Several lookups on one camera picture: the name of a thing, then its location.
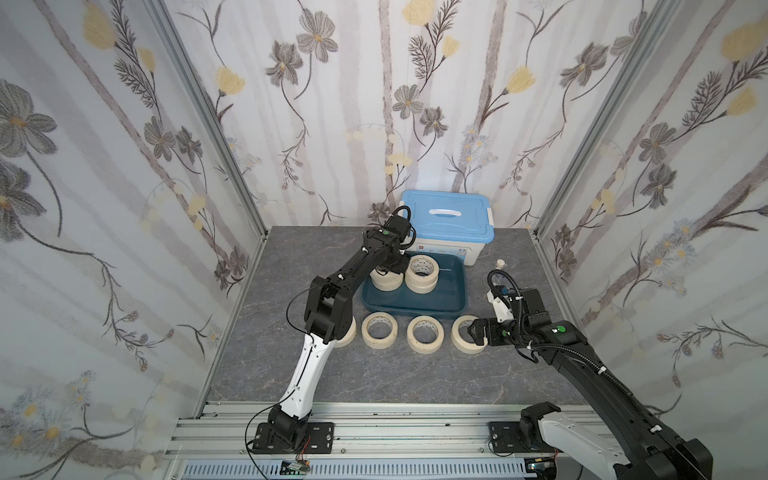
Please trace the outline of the teal plastic tray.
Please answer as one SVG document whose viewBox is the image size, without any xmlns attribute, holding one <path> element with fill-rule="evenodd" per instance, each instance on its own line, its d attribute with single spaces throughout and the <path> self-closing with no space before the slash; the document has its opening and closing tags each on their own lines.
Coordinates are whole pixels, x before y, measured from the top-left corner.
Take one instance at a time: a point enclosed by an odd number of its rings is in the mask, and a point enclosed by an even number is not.
<svg viewBox="0 0 768 480">
<path fill-rule="evenodd" d="M 427 315 L 437 319 L 455 319 L 468 305 L 465 267 L 461 259 L 448 254 L 428 253 L 437 265 L 435 288 L 425 294 L 415 293 L 405 283 L 384 292 L 371 280 L 362 287 L 361 300 L 371 312 L 384 311 L 392 315 Z"/>
</svg>

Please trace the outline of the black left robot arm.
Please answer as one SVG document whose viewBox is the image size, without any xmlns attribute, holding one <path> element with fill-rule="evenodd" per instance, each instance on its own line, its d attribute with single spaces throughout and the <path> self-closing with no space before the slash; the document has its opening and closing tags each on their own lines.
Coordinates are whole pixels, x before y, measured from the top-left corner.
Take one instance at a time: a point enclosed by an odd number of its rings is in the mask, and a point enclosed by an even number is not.
<svg viewBox="0 0 768 480">
<path fill-rule="evenodd" d="M 303 448 L 314 395 L 327 360 L 352 326 L 356 291 L 375 271 L 384 275 L 405 273 L 410 262 L 406 250 L 416 237 L 411 209 L 399 206 L 384 224 L 365 230 L 362 246 L 340 269 L 313 279 L 306 290 L 300 358 L 283 398 L 266 410 L 266 432 L 244 435 L 247 453 L 262 453 L 260 441 L 281 451 L 296 452 Z"/>
</svg>

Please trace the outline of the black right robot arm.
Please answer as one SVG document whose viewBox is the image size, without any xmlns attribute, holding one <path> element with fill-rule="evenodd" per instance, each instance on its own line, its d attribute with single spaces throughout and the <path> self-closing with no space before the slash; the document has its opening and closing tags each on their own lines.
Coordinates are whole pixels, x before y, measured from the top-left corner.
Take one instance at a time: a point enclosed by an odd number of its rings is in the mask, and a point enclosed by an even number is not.
<svg viewBox="0 0 768 480">
<path fill-rule="evenodd" d="M 599 358 L 569 321 L 552 321 L 530 306 L 534 293 L 506 271 L 486 276 L 492 318 L 474 320 L 468 333 L 478 346 L 509 346 L 525 360 L 554 368 L 588 401 L 613 435 L 609 443 L 577 424 L 551 402 L 523 409 L 516 433 L 529 451 L 562 452 L 600 479 L 710 479 L 714 460 L 698 439 L 686 440 L 644 405 Z"/>
</svg>

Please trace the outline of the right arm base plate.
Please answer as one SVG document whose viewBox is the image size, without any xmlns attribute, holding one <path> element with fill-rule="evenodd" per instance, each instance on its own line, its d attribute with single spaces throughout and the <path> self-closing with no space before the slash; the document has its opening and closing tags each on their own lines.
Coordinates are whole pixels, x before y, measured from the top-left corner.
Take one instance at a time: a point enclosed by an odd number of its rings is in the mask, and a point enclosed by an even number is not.
<svg viewBox="0 0 768 480">
<path fill-rule="evenodd" d="M 556 448 L 545 443 L 539 429 L 527 421 L 495 421 L 488 423 L 490 445 L 500 455 L 531 453 L 549 455 Z"/>
</svg>

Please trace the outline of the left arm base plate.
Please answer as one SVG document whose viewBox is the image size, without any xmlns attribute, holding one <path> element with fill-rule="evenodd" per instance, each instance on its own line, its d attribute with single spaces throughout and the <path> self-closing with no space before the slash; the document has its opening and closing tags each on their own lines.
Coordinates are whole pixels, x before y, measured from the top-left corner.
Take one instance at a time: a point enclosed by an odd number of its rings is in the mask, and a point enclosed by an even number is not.
<svg viewBox="0 0 768 480">
<path fill-rule="evenodd" d="M 309 422 L 287 435 L 280 435 L 274 425 L 260 423 L 246 442 L 252 454 L 320 454 L 332 452 L 334 443 L 332 422 Z"/>
</svg>

